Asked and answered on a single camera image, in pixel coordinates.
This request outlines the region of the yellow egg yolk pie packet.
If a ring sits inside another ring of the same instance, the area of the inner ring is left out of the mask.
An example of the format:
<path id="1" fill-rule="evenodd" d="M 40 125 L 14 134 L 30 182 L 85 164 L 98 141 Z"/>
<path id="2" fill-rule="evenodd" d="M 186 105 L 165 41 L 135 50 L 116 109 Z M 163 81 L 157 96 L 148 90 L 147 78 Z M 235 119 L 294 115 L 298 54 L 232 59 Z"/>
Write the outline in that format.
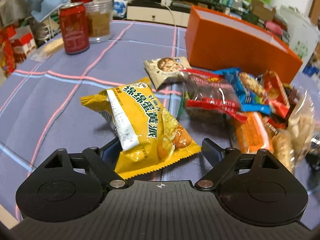
<path id="1" fill-rule="evenodd" d="M 81 104 L 113 122 L 122 148 L 114 170 L 124 179 L 160 170 L 201 150 L 153 94 L 148 77 L 83 96 Z"/>

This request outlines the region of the red clear snack packet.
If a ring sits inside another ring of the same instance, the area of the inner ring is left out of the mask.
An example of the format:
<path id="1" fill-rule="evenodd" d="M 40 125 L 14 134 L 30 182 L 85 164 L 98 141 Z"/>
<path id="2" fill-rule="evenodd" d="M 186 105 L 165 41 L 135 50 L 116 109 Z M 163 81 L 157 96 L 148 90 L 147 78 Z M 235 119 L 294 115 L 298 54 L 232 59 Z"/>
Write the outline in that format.
<path id="1" fill-rule="evenodd" d="M 184 107 L 197 110 L 200 116 L 213 118 L 226 114 L 245 123 L 247 115 L 241 113 L 241 103 L 232 85 L 223 75 L 198 69 L 182 69 Z"/>

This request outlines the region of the clear bag of crackers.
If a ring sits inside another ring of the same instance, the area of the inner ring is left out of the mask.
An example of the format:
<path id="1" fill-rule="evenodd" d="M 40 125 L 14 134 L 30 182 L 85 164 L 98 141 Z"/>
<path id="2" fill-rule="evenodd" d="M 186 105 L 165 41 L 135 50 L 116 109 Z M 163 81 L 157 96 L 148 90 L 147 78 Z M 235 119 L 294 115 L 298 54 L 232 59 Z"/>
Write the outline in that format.
<path id="1" fill-rule="evenodd" d="M 273 155 L 294 173 L 295 168 L 310 150 L 315 131 L 315 107 L 307 90 L 298 92 L 299 99 L 287 121 L 287 129 L 280 129 L 273 137 Z"/>

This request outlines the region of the beige cookie snack packet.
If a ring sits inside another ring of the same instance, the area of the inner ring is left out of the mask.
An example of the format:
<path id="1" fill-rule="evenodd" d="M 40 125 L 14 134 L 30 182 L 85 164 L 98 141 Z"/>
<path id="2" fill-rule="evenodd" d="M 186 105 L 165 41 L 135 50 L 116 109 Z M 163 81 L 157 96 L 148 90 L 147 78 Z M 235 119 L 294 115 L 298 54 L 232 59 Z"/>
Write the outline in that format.
<path id="1" fill-rule="evenodd" d="M 180 71 L 191 68 L 187 58 L 183 56 L 146 60 L 144 67 L 156 90 L 159 90 L 165 83 L 179 82 L 181 80 Z"/>

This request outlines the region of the blue cracker snack packet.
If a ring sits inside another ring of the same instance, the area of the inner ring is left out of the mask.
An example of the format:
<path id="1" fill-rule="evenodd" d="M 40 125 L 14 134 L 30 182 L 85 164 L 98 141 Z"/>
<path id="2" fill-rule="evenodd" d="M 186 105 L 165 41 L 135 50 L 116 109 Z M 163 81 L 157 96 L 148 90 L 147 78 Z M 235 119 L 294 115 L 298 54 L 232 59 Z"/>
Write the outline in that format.
<path id="1" fill-rule="evenodd" d="M 242 112 L 271 115 L 267 92 L 253 75 L 241 71 L 240 68 L 221 69 L 213 73 L 223 75 L 232 85 L 241 103 Z"/>

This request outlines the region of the red orange snack packet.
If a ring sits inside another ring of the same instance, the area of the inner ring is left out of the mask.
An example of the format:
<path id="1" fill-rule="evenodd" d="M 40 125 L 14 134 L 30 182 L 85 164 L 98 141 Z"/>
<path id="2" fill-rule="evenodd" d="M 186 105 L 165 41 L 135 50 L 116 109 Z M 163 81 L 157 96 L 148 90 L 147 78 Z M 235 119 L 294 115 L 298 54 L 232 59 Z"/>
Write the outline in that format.
<path id="1" fill-rule="evenodd" d="M 279 76 L 276 72 L 267 70 L 264 72 L 262 80 L 271 112 L 281 118 L 286 118 L 290 103 Z"/>

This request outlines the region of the purple plaid tablecloth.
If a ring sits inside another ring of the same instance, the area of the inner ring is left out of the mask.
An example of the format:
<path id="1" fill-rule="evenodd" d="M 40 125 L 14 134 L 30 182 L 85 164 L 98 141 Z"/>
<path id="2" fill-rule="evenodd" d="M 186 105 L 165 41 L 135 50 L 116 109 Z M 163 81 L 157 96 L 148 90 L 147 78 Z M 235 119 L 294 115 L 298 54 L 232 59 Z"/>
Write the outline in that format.
<path id="1" fill-rule="evenodd" d="M 78 153 L 114 139 L 105 119 L 80 103 L 82 96 L 137 81 L 147 73 L 145 60 L 186 56 L 185 29 L 154 23 L 115 21 L 110 41 L 92 44 L 84 53 L 67 55 L 62 48 L 44 62 L 24 61 L 1 86 L 1 206 L 21 221 L 15 194 L 22 182 L 57 148 Z M 177 118 L 201 145 L 209 138 L 231 146 L 229 123 L 208 124 L 183 113 Z M 202 154 L 131 180 L 191 180 L 211 165 Z M 301 219 L 319 224 L 319 186 L 303 161 L 296 177 L 306 187 L 309 203 Z"/>

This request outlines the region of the orange storage box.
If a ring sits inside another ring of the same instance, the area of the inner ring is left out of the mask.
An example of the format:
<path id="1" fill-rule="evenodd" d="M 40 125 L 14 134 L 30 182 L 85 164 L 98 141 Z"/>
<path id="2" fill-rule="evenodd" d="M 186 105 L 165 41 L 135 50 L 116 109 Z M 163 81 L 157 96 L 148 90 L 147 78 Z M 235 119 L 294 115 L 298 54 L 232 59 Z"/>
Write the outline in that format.
<path id="1" fill-rule="evenodd" d="M 239 67 L 255 76 L 269 69 L 284 83 L 290 83 L 302 65 L 302 60 L 283 41 L 263 28 L 198 6 L 190 10 L 185 47 L 194 67 Z"/>

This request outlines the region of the red soda can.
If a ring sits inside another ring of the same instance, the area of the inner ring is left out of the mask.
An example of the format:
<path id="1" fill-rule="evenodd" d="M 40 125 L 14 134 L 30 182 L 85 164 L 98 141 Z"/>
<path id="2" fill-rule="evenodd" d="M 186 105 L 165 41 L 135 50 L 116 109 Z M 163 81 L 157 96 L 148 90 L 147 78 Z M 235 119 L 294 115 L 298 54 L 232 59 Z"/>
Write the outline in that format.
<path id="1" fill-rule="evenodd" d="M 83 2 L 62 6 L 59 23 L 66 54 L 78 54 L 89 48 L 87 16 Z"/>

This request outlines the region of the clear glass jar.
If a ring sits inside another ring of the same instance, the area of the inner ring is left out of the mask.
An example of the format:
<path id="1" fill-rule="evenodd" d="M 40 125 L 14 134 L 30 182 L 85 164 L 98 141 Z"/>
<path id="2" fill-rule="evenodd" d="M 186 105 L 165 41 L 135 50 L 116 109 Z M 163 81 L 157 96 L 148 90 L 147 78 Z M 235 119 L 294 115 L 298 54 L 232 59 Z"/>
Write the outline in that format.
<path id="1" fill-rule="evenodd" d="M 99 43 L 112 37 L 113 20 L 112 0 L 98 0 L 84 4 L 87 17 L 89 41 Z"/>

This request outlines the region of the white refrigerator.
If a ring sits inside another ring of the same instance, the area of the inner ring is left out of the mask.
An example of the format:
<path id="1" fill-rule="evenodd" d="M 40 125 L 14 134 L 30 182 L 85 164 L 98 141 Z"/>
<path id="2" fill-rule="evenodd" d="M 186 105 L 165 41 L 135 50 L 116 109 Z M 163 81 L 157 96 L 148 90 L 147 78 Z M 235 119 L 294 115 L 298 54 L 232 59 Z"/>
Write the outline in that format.
<path id="1" fill-rule="evenodd" d="M 299 69 L 302 72 L 319 42 L 319 30 L 307 16 L 293 7 L 282 5 L 279 13 L 287 22 L 289 48 L 303 61 Z"/>

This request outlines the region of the cardboard box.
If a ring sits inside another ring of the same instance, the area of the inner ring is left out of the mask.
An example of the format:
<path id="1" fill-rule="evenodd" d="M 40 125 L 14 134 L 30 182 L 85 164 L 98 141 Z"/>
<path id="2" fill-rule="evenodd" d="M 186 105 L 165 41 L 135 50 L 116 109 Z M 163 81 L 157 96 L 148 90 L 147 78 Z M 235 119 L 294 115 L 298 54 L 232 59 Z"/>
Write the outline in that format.
<path id="1" fill-rule="evenodd" d="M 260 0 L 251 0 L 250 12 L 258 16 L 262 21 L 273 21 L 276 8 Z"/>

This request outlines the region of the cream tv cabinet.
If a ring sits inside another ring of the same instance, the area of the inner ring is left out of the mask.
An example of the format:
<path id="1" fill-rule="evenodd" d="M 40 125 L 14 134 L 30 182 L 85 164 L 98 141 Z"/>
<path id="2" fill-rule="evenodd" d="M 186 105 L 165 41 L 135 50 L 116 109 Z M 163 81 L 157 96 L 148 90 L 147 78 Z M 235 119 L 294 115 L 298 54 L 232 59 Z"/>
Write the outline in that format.
<path id="1" fill-rule="evenodd" d="M 168 8 L 150 8 L 128 6 L 126 18 L 128 20 L 144 21 L 187 27 L 189 21 L 189 13 L 172 11 Z"/>

